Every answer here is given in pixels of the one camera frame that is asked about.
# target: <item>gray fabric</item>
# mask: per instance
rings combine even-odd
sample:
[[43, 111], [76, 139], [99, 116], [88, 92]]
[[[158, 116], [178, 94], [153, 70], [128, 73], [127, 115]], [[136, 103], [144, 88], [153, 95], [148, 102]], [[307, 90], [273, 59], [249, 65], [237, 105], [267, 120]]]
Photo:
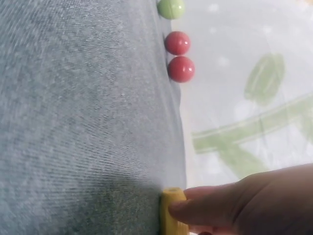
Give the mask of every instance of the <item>gray fabric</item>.
[[155, 0], [0, 0], [0, 234], [156, 235], [185, 187]]

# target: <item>green ball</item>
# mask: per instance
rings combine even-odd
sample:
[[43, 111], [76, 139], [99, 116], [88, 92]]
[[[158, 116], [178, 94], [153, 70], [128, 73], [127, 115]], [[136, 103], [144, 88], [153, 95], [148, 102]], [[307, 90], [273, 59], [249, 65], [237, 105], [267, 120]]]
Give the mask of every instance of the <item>green ball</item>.
[[158, 12], [168, 20], [181, 17], [185, 12], [183, 0], [161, 0], [157, 5]]

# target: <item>red ball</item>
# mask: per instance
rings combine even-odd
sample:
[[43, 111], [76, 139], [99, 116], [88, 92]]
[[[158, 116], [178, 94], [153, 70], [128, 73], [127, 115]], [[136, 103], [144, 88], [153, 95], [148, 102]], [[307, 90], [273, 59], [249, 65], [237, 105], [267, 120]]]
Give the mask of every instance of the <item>red ball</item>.
[[189, 58], [178, 56], [168, 65], [168, 74], [176, 82], [188, 82], [195, 74], [195, 65]]
[[171, 32], [165, 39], [165, 48], [173, 55], [183, 55], [190, 48], [190, 39], [183, 32]]

